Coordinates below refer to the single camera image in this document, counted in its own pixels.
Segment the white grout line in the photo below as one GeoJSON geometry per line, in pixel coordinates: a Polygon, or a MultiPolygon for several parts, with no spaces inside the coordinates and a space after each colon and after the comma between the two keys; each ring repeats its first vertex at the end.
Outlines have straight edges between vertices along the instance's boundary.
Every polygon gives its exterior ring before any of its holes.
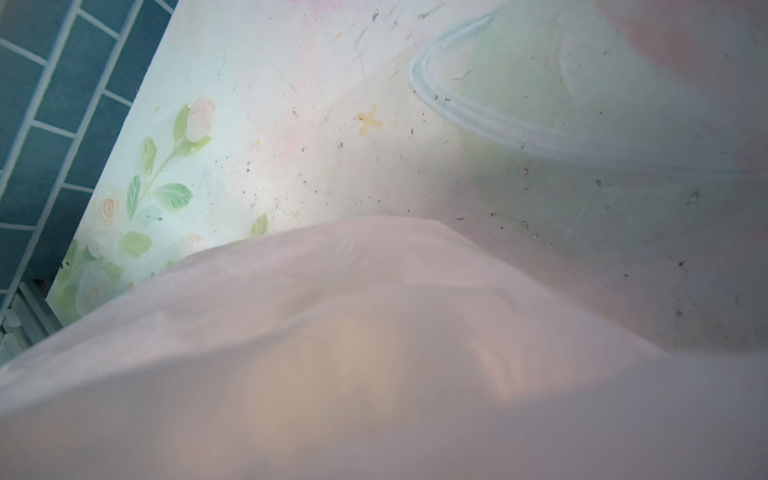
{"type": "Polygon", "coordinates": [[[171,15],[174,14],[174,10],[167,3],[163,2],[163,0],[154,0],[154,2],[162,7],[166,12],[170,13],[171,15]]]}
{"type": "Polygon", "coordinates": [[[28,230],[31,232],[35,229],[35,225],[19,225],[18,223],[0,222],[0,228],[5,228],[6,230],[28,230]]]}
{"type": "Polygon", "coordinates": [[[85,192],[86,194],[94,193],[94,189],[88,188],[88,187],[81,187],[80,185],[61,184],[61,188],[66,188],[67,190],[75,190],[77,192],[85,192]]]}
{"type": "MultiPolygon", "coordinates": [[[[81,1],[82,0],[74,0],[74,5],[79,7],[81,1]]],[[[136,21],[136,17],[139,15],[139,10],[141,9],[142,4],[144,4],[144,0],[134,0],[134,4],[131,6],[131,10],[128,12],[128,17],[125,20],[123,29],[120,32],[120,37],[114,43],[114,47],[112,47],[112,53],[109,54],[109,59],[107,60],[107,64],[104,66],[104,71],[101,72],[101,78],[99,78],[96,89],[91,96],[91,101],[88,102],[88,108],[86,109],[85,115],[80,122],[78,132],[75,134],[74,140],[69,146],[67,156],[64,158],[64,163],[61,165],[61,169],[58,172],[58,176],[56,177],[56,182],[54,183],[53,189],[51,190],[51,194],[48,195],[48,201],[45,203],[43,212],[40,214],[40,218],[38,219],[38,224],[35,226],[35,231],[32,233],[32,236],[29,239],[29,243],[27,243],[26,250],[24,250],[22,261],[19,262],[18,268],[16,269],[16,274],[13,276],[13,281],[11,281],[10,288],[11,291],[15,291],[18,288],[18,284],[22,281],[24,270],[27,268],[29,259],[32,258],[32,253],[35,252],[35,247],[38,244],[38,240],[40,240],[40,235],[43,232],[45,222],[48,221],[48,217],[51,215],[51,210],[53,210],[53,204],[56,201],[56,197],[58,197],[59,190],[61,190],[61,185],[64,184],[67,173],[69,173],[69,167],[72,165],[74,156],[78,153],[78,148],[80,148],[80,143],[83,141],[85,131],[88,129],[88,125],[91,123],[91,119],[93,118],[94,112],[96,111],[99,98],[101,98],[101,94],[104,93],[104,88],[106,88],[109,77],[112,75],[114,65],[118,62],[120,52],[123,51],[123,46],[125,45],[125,41],[128,38],[128,33],[131,32],[131,29],[134,26],[134,22],[136,21]]],[[[3,300],[2,306],[0,306],[0,316],[2,316],[10,304],[10,298],[3,300]]]]}
{"type": "Polygon", "coordinates": [[[113,94],[109,90],[104,90],[104,96],[107,97],[107,98],[111,98],[114,101],[119,101],[120,103],[122,103],[126,107],[132,107],[133,104],[134,104],[132,101],[126,100],[126,99],[122,98],[120,95],[113,94]]]}
{"type": "Polygon", "coordinates": [[[13,44],[8,40],[5,40],[4,38],[0,38],[0,47],[6,47],[8,50],[14,53],[18,53],[22,57],[26,57],[38,65],[45,66],[45,59],[43,57],[35,55],[31,51],[25,50],[24,48],[21,48],[18,45],[13,44]]]}
{"type": "Polygon", "coordinates": [[[64,45],[67,43],[69,31],[72,30],[72,25],[74,24],[75,18],[78,16],[78,9],[80,8],[82,1],[83,0],[73,0],[72,5],[69,6],[67,15],[61,23],[61,30],[59,30],[56,41],[54,41],[53,48],[51,49],[51,55],[48,57],[48,62],[45,64],[45,67],[43,67],[43,72],[35,87],[35,93],[32,94],[32,99],[29,101],[27,111],[24,113],[22,125],[18,128],[16,137],[13,139],[11,150],[8,152],[8,159],[5,161],[3,175],[0,177],[0,203],[2,202],[2,195],[5,193],[5,188],[8,186],[8,179],[11,178],[11,174],[13,173],[13,167],[16,166],[18,156],[22,152],[22,146],[27,139],[31,123],[38,114],[38,108],[40,108],[40,103],[43,101],[43,95],[48,89],[48,84],[51,83],[53,70],[56,69],[58,59],[61,57],[61,51],[64,50],[64,45]]]}
{"type": "Polygon", "coordinates": [[[98,18],[94,17],[93,15],[86,12],[82,8],[78,10],[78,15],[80,15],[84,20],[87,20],[91,25],[103,31],[105,34],[109,35],[110,37],[117,38],[118,36],[120,36],[115,30],[112,30],[108,26],[104,25],[99,21],[98,18]]]}
{"type": "Polygon", "coordinates": [[[66,137],[66,138],[74,138],[74,134],[73,134],[72,132],[70,132],[70,131],[66,131],[66,130],[65,130],[65,129],[63,129],[63,128],[54,127],[53,125],[44,124],[43,122],[41,122],[41,121],[38,121],[38,120],[33,120],[33,121],[32,121],[32,122],[29,124],[29,126],[30,126],[30,127],[37,127],[37,128],[40,128],[40,129],[42,129],[42,130],[46,130],[46,131],[49,131],[49,132],[51,132],[52,134],[61,135],[62,137],[66,137]]]}

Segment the tiled wall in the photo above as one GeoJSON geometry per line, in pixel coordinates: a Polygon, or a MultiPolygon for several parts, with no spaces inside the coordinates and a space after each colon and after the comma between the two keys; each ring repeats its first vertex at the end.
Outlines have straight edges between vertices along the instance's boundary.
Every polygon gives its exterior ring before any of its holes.
{"type": "Polygon", "coordinates": [[[177,0],[0,0],[0,313],[53,277],[177,0]]]}

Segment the blue tile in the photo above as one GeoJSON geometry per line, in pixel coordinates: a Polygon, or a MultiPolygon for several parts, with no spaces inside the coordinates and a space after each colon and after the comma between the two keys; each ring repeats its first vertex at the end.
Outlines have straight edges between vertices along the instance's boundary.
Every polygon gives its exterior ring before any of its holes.
{"type": "Polygon", "coordinates": [[[0,222],[38,222],[71,142],[49,131],[29,129],[5,194],[0,198],[0,222]]]}
{"type": "Polygon", "coordinates": [[[43,67],[0,47],[0,167],[8,158],[43,67]]]}
{"type": "Polygon", "coordinates": [[[91,194],[62,188],[24,271],[24,280],[56,276],[91,194]]]}
{"type": "Polygon", "coordinates": [[[76,131],[113,45],[114,38],[78,17],[40,104],[37,119],[76,131]]]}
{"type": "Polygon", "coordinates": [[[123,29],[125,18],[128,16],[128,10],[134,0],[83,0],[80,8],[101,20],[101,23],[108,26],[117,33],[123,29]]]}
{"type": "Polygon", "coordinates": [[[144,2],[128,35],[107,89],[133,101],[163,38],[170,14],[155,2],[144,2]]]}
{"type": "Polygon", "coordinates": [[[127,106],[111,98],[101,97],[94,117],[85,131],[83,143],[69,169],[66,180],[68,184],[96,187],[128,110],[130,109],[127,106]]]}
{"type": "Polygon", "coordinates": [[[0,228],[0,289],[10,288],[32,232],[0,228]]]}
{"type": "Polygon", "coordinates": [[[0,37],[47,58],[70,3],[71,0],[7,0],[0,14],[0,37]]]}

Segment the blurry yellow spot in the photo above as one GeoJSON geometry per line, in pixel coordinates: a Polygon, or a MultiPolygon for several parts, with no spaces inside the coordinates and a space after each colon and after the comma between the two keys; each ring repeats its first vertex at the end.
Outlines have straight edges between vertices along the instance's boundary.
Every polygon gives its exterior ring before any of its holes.
{"type": "Polygon", "coordinates": [[[383,126],[382,122],[376,120],[376,106],[373,105],[373,108],[371,108],[371,113],[364,114],[362,112],[357,114],[357,119],[362,121],[362,127],[360,127],[360,134],[365,135],[368,133],[368,129],[373,126],[377,128],[381,128],[383,126]]]}

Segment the scratched surface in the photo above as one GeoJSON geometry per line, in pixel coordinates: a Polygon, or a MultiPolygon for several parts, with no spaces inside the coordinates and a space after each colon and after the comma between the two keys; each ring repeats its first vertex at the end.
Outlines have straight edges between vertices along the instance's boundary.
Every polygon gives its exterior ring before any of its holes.
{"type": "Polygon", "coordinates": [[[48,301],[440,220],[668,349],[768,345],[760,0],[181,0],[48,301]]]}

